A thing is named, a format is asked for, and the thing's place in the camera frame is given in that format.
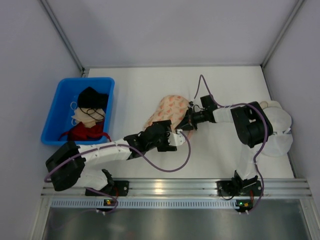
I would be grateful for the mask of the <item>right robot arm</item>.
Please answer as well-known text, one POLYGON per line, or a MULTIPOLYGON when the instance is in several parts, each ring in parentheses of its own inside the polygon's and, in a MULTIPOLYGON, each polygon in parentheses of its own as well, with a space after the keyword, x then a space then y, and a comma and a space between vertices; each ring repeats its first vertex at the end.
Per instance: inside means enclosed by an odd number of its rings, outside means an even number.
POLYGON ((198 124, 233 123, 237 136, 242 143, 240 159, 234 175, 241 179, 258 176, 256 170, 257 158, 273 133, 273 126, 268 117, 256 101, 218 106, 211 95, 200 98, 202 109, 195 111, 189 107, 177 129, 192 131, 198 129, 198 124))

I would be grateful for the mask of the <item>pink mesh laundry bag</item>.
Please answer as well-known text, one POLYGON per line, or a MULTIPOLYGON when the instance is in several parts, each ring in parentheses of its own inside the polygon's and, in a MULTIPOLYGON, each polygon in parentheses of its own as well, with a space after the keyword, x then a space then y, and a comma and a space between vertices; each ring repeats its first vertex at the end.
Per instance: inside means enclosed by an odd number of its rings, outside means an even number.
POLYGON ((172 131, 182 122, 185 117, 189 101, 180 95, 167 95, 157 105, 155 112, 150 116, 143 126, 143 130, 151 126, 153 122, 171 121, 172 131))

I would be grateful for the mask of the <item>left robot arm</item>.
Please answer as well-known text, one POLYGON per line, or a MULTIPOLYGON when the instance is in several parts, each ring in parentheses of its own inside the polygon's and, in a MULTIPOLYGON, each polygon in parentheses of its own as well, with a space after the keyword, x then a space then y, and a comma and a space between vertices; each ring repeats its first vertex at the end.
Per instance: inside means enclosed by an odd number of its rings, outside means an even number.
POLYGON ((75 141, 63 144, 46 162, 48 175, 44 181, 54 190, 74 186, 99 191, 113 185, 106 164, 144 156, 148 151, 174 152, 185 142, 180 130, 171 130, 171 121, 154 122, 144 131, 108 143, 83 145, 75 141))

